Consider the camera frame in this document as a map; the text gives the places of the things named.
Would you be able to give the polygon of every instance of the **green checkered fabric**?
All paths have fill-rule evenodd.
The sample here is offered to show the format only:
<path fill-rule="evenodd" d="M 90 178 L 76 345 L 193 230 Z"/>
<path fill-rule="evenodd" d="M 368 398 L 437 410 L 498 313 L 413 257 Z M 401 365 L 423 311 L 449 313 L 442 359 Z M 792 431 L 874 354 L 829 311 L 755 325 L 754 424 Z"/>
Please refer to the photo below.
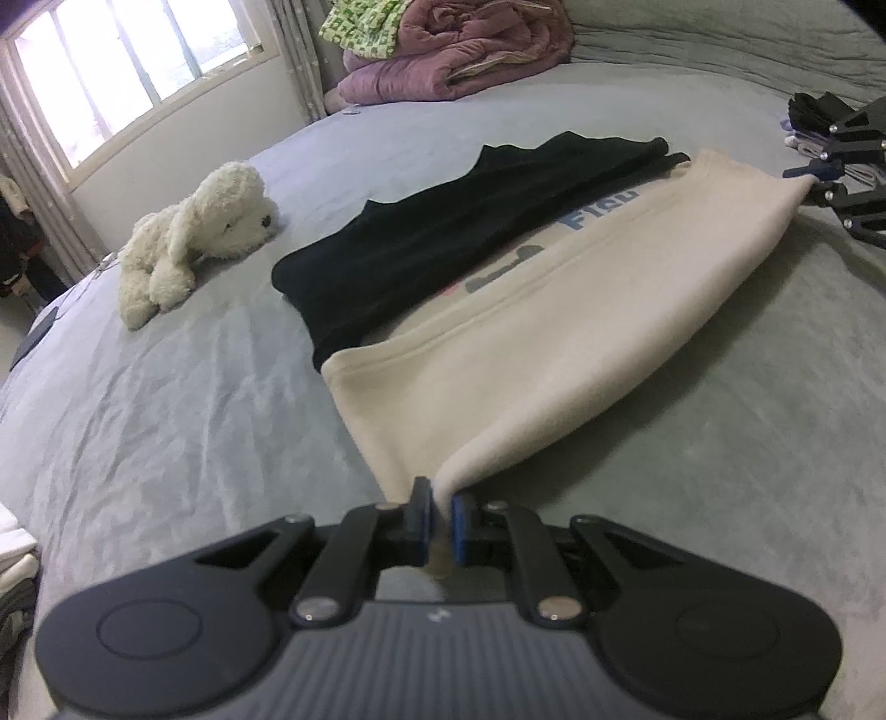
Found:
<path fill-rule="evenodd" d="M 320 37 L 364 58 L 390 58 L 409 0 L 338 0 Z"/>

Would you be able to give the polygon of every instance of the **stuffed dog's leg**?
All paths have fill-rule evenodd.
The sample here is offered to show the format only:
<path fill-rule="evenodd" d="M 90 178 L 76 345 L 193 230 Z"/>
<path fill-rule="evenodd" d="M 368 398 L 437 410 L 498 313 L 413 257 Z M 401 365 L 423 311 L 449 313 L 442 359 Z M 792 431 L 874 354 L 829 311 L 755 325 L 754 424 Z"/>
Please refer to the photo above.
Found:
<path fill-rule="evenodd" d="M 196 284 L 194 273 L 186 263 L 172 262 L 168 256 L 163 256 L 151 273 L 151 302 L 160 306 L 160 312 L 167 312 L 184 302 Z"/>
<path fill-rule="evenodd" d="M 138 330 L 157 314 L 157 306 L 151 302 L 148 285 L 151 275 L 141 268 L 124 269 L 120 273 L 120 317 L 129 330 Z"/>

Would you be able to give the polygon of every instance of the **gray curtain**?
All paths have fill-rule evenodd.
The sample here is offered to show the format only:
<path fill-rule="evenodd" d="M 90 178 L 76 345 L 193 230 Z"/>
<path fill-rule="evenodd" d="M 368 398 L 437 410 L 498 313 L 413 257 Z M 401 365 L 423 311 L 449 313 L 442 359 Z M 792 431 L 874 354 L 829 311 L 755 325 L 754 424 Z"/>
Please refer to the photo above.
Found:
<path fill-rule="evenodd" d="M 53 183 L 51 173 L 41 170 L 16 117 L 9 97 L 0 93 L 0 153 L 43 228 L 47 262 L 63 279 L 76 282 L 95 269 L 107 250 L 65 185 L 58 179 Z"/>
<path fill-rule="evenodd" d="M 341 48 L 317 34 L 331 5 L 329 0 L 268 0 L 277 42 L 309 122 L 326 117 L 323 93 L 346 75 Z"/>

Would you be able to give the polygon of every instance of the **window pane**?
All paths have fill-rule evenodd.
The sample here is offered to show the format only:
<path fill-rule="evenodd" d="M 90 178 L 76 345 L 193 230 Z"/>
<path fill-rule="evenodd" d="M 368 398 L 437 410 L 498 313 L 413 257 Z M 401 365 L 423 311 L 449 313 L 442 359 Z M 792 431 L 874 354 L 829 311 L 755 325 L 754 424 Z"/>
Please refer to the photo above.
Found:
<path fill-rule="evenodd" d="M 166 99 L 194 80 L 160 0 L 113 0 L 145 72 Z"/>
<path fill-rule="evenodd" d="M 66 0 L 57 10 L 83 83 L 111 132 L 153 107 L 105 0 Z"/>
<path fill-rule="evenodd" d="M 169 0 L 169 6 L 204 73 L 248 50 L 228 0 Z"/>
<path fill-rule="evenodd" d="M 79 165 L 105 139 L 49 14 L 28 25 L 15 47 L 52 134 L 68 162 Z"/>

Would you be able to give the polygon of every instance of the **stuffed animal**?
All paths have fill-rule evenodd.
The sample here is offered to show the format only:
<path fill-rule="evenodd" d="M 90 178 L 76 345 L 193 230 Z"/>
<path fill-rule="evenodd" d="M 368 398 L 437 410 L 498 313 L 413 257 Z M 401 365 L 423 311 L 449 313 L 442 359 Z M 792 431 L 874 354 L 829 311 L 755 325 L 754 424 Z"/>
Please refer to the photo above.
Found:
<path fill-rule="evenodd" d="M 196 284 L 190 260 L 240 257 L 276 232 L 277 206 L 264 191 L 258 170 L 229 162 L 189 198 L 136 223 L 120 251 L 120 316 L 129 330 L 187 299 Z"/>

